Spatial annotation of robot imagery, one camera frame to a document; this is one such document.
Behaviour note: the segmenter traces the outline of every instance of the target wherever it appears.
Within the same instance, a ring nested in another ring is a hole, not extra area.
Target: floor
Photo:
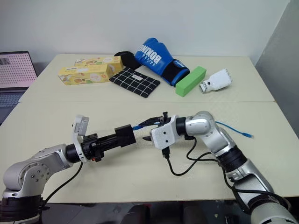
[[[119,224],[130,208],[138,203],[56,204],[49,203],[50,210],[43,212],[44,224]],[[181,202],[146,203],[150,208],[151,224],[180,224]],[[250,216],[244,214],[233,200],[198,201],[209,223],[225,224],[225,216],[234,215],[235,224],[250,224]]]

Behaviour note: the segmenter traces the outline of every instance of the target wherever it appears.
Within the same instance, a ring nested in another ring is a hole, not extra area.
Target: yellow box
[[[86,65],[97,65],[97,64],[108,64],[113,74],[116,74],[121,70],[123,70],[123,64],[120,56],[78,59],[75,62],[75,66],[86,66]]]
[[[113,72],[108,64],[62,68],[58,74],[66,85],[109,82]]]

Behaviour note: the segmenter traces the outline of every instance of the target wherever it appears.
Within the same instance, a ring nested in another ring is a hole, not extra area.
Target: blue boxing glove
[[[156,38],[147,39],[135,54],[135,58],[173,86],[190,73],[183,63],[173,59],[166,46]]]

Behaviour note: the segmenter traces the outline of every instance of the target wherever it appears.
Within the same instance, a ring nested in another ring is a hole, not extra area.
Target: laptop
[[[0,53],[0,124],[35,80],[36,71],[28,51]]]

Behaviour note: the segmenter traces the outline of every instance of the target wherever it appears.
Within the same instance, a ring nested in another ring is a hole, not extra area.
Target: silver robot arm
[[[76,162],[101,161],[105,151],[136,142],[131,125],[118,127],[115,134],[102,138],[97,134],[85,136],[88,121],[88,117],[76,117],[72,133],[74,144],[46,148],[6,170],[3,177],[6,189],[0,207],[1,224],[37,223],[45,205],[41,194],[54,173],[70,168]]]
[[[150,132],[155,147],[165,150],[182,136],[199,136],[225,170],[226,176],[234,184],[233,193],[240,207],[251,213],[252,224],[298,223],[276,198],[257,193],[241,193],[242,190],[272,192],[273,188],[259,172],[251,160],[247,159],[229,134],[218,127],[209,112],[201,111],[194,116],[177,115],[161,118],[162,125]]]

